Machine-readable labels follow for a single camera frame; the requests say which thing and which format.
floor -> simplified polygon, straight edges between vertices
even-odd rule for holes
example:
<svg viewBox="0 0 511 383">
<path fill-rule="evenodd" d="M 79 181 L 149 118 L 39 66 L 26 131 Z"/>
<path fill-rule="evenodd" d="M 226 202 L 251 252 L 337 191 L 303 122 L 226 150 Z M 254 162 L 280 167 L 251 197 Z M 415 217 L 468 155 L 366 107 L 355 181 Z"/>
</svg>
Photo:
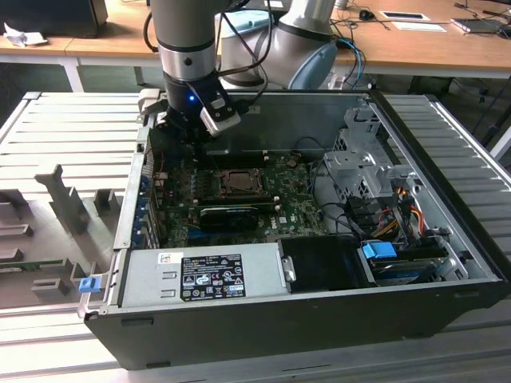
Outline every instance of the floor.
<svg viewBox="0 0 511 383">
<path fill-rule="evenodd" d="M 158 68 L 144 68 L 146 87 L 163 89 L 163 76 Z M 139 92 L 142 87 L 135 81 L 135 73 L 129 67 L 82 67 L 86 92 Z M 377 76 L 377 87 L 383 92 L 406 94 L 410 77 Z M 443 79 L 425 78 L 421 83 L 424 93 L 433 93 L 443 84 Z M 504 80 L 456 79 L 450 91 L 441 101 L 450 112 L 469 130 L 476 125 L 482 113 L 500 92 Z M 480 91 L 488 94 L 481 98 Z M 71 92 L 64 69 L 59 65 L 7 64 L 0 66 L 0 126 L 10 115 L 23 94 L 29 91 Z M 511 85 L 481 122 L 475 136 L 480 140 L 488 126 L 493 123 L 511 102 Z M 505 127 L 511 126 L 511 119 Z M 511 151 L 503 159 L 505 166 L 511 164 Z"/>
</svg>

wooden desk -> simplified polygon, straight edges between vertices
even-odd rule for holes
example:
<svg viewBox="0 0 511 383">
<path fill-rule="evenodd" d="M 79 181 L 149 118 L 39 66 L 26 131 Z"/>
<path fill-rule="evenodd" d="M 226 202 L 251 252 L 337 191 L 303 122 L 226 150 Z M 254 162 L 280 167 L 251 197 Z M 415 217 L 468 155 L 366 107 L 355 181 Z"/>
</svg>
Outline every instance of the wooden desk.
<svg viewBox="0 0 511 383">
<path fill-rule="evenodd" d="M 451 18 L 472 18 L 470 12 L 455 8 L 454 0 L 358 0 L 357 3 L 369 6 L 381 21 L 390 19 L 381 15 L 380 10 L 415 12 L 424 14 L 431 22 L 441 23 L 441 27 L 447 31 L 398 30 L 389 22 L 385 25 L 390 30 L 386 30 L 378 22 L 358 22 L 353 33 L 357 46 L 366 55 L 367 73 L 493 78 L 507 78 L 511 74 L 511 41 L 495 35 L 464 35 L 457 26 L 442 24 L 450 22 Z M 483 10 L 502 12 L 509 8 L 474 0 L 469 5 L 480 17 L 487 17 Z M 352 18 L 357 22 L 360 9 L 354 7 L 351 11 L 335 11 L 333 18 Z M 339 25 L 343 35 L 350 37 L 348 28 Z M 341 53 L 337 65 L 353 65 L 353 53 Z"/>
<path fill-rule="evenodd" d="M 471 18 L 472 14 L 454 8 L 454 0 L 357 0 L 369 6 L 379 20 L 386 20 L 380 10 L 423 13 L 432 22 L 449 22 L 451 18 Z M 506 6 L 471 0 L 470 7 L 502 12 Z M 73 91 L 83 92 L 81 65 L 115 65 L 135 67 L 137 83 L 143 84 L 141 67 L 160 67 L 157 54 L 149 51 L 142 38 L 142 27 L 148 14 L 145 1 L 122 2 L 106 0 L 108 24 L 99 38 L 51 38 L 49 45 L 18 48 L 0 39 L 0 61 L 34 64 L 60 64 L 67 72 Z M 453 25 L 443 25 L 447 31 L 422 32 L 398 30 L 386 22 L 390 31 L 377 22 L 359 22 L 359 8 L 334 11 L 333 18 L 353 18 L 358 27 L 353 31 L 357 46 L 366 54 L 366 73 L 400 74 L 441 77 L 507 78 L 511 74 L 511 41 L 498 36 L 463 35 Z M 350 36 L 348 28 L 339 27 Z M 156 43 L 153 28 L 149 38 Z M 336 70 L 345 73 L 354 63 L 350 51 L 342 51 Z"/>
</svg>

motherboard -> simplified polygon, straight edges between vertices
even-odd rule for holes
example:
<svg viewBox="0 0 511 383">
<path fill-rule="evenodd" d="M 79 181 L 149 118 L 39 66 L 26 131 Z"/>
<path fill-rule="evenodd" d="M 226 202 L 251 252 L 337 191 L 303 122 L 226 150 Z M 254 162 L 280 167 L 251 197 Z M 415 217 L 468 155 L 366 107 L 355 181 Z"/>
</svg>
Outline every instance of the motherboard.
<svg viewBox="0 0 511 383">
<path fill-rule="evenodd" d="M 160 182 L 168 247 L 276 242 L 327 234 L 300 155 L 182 160 Z"/>
</svg>

power supply label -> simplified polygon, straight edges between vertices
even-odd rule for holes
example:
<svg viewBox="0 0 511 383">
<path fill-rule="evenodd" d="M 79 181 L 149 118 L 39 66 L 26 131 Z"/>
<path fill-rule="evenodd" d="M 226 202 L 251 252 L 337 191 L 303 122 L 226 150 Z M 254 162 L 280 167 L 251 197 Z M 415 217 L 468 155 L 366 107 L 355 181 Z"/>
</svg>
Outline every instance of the power supply label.
<svg viewBox="0 0 511 383">
<path fill-rule="evenodd" d="M 244 297 L 241 255 L 183 258 L 180 296 L 185 302 Z"/>
</svg>

blue latch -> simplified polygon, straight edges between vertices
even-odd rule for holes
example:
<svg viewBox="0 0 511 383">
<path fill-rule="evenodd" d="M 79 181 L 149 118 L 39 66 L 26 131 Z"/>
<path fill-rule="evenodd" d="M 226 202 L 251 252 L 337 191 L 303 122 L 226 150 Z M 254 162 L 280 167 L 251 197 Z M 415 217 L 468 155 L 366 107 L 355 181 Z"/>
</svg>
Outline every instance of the blue latch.
<svg viewBox="0 0 511 383">
<path fill-rule="evenodd" d="M 100 293 L 101 292 L 101 277 L 88 277 L 82 278 L 78 291 L 84 293 Z"/>
<path fill-rule="evenodd" d="M 396 250 L 390 242 L 371 242 L 362 248 L 366 259 L 396 258 Z"/>
</svg>

